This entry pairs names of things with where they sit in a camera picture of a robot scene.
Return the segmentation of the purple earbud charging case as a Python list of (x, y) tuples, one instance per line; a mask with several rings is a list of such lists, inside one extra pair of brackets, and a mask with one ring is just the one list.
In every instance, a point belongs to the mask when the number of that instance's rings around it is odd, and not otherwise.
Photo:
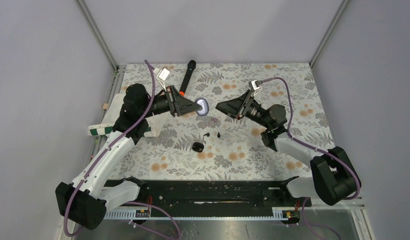
[(206, 116), (209, 113), (208, 101), (203, 97), (199, 97), (195, 102), (200, 105), (200, 109), (196, 111), (196, 114), (201, 117)]

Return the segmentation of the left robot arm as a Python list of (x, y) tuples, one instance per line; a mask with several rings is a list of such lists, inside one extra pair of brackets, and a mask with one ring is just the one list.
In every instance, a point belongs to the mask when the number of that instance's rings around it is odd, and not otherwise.
[(56, 187), (59, 213), (65, 221), (71, 220), (93, 230), (100, 225), (106, 213), (120, 205), (130, 201), (137, 206), (146, 203), (146, 183), (134, 177), (104, 189), (116, 164), (143, 137), (149, 127), (146, 119), (163, 113), (180, 117), (189, 113), (205, 116), (208, 112), (206, 99), (200, 97), (191, 101), (172, 85), (155, 96), (150, 96), (142, 84), (130, 85), (107, 142), (71, 183), (61, 182)]

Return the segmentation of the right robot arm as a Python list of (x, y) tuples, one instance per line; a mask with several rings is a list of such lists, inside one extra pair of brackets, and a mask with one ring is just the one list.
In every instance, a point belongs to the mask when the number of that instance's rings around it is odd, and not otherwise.
[(264, 145), (286, 154), (311, 169), (311, 177), (292, 177), (283, 182), (281, 203), (292, 206), (299, 198), (319, 198), (329, 206), (356, 198), (362, 183), (346, 153), (336, 146), (323, 150), (294, 137), (288, 128), (286, 110), (274, 104), (267, 109), (247, 90), (240, 97), (219, 102), (216, 110), (233, 119), (248, 118), (265, 127), (261, 133)]

